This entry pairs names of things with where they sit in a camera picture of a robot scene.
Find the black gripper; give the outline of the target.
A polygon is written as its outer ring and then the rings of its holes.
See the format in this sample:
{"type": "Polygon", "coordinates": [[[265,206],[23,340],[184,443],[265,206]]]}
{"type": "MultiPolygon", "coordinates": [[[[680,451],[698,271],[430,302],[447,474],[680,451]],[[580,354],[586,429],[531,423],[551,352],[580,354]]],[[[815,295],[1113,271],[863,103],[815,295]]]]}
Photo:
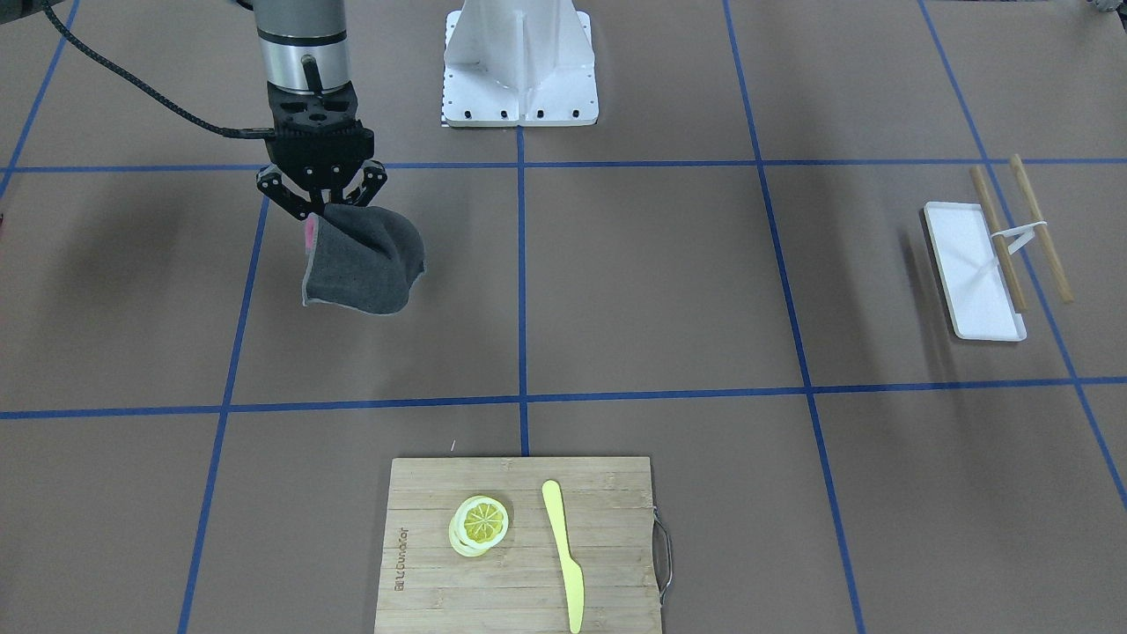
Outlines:
{"type": "Polygon", "coordinates": [[[256,185],[270,202],[291,217],[305,221],[316,213],[313,203],[291,191],[287,176],[301,189],[344,189],[356,173],[361,181],[343,198],[349,206],[369,206],[387,185],[387,168],[374,157],[374,133],[356,116],[358,97],[346,83],[323,93],[298,93],[267,84],[274,136],[265,141],[270,166],[261,169],[256,185]]]}

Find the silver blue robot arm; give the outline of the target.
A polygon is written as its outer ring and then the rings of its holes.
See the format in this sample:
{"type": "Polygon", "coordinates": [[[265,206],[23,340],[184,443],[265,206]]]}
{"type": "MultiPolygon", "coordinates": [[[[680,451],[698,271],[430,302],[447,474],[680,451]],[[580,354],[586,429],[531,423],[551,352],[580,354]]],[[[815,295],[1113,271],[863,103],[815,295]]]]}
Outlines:
{"type": "Polygon", "coordinates": [[[254,14],[266,75],[269,157],[258,189],[305,221],[329,205],[366,206],[384,184],[375,135],[358,119],[343,1],[241,1],[254,14]]]}

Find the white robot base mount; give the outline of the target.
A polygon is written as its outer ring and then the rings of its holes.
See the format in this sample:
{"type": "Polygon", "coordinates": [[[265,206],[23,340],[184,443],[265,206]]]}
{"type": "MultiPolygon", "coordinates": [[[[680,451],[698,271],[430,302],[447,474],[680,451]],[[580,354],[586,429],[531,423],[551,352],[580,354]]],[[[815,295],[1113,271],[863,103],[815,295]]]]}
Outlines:
{"type": "Polygon", "coordinates": [[[450,128],[592,126],[592,20],[571,1],[465,1],[446,15],[440,116],[450,128]]]}

